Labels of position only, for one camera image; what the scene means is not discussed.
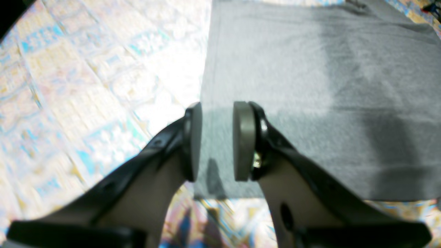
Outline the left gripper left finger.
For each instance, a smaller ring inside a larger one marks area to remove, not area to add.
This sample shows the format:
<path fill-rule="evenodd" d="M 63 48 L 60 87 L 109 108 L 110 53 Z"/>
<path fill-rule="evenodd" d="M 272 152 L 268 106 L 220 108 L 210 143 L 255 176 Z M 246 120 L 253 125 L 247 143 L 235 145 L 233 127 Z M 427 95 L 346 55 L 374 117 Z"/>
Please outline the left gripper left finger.
<path fill-rule="evenodd" d="M 202 106 L 162 129 L 132 159 L 42 218 L 14 221 L 8 248 L 158 248 L 177 190 L 197 178 Z"/>

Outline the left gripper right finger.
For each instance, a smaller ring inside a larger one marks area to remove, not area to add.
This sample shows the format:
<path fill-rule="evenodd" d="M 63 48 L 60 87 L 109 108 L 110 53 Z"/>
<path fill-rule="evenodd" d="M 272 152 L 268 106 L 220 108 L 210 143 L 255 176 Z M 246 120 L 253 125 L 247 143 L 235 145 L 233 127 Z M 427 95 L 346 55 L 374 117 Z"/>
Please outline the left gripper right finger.
<path fill-rule="evenodd" d="M 302 155 L 255 102 L 233 106 L 234 172 L 257 182 L 269 206 L 279 248 L 423 248 L 426 224 L 366 204 Z"/>

